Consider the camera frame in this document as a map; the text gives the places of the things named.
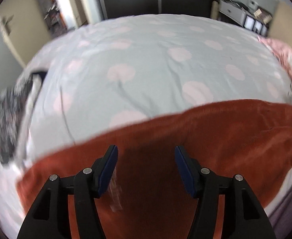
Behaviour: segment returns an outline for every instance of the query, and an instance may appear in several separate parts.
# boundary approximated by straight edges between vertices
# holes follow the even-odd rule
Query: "drawer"
[[[246,13],[242,9],[233,6],[231,3],[220,1],[219,11],[237,22],[240,26],[243,26]]]

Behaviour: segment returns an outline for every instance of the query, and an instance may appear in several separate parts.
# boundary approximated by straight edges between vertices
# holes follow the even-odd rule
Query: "bed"
[[[88,25],[45,45],[20,80],[48,70],[25,150],[0,164],[0,221],[17,237],[24,213],[15,184],[55,150],[105,131],[216,101],[289,103],[290,78],[257,36],[215,20],[142,15]],[[292,187],[292,169],[268,215]]]

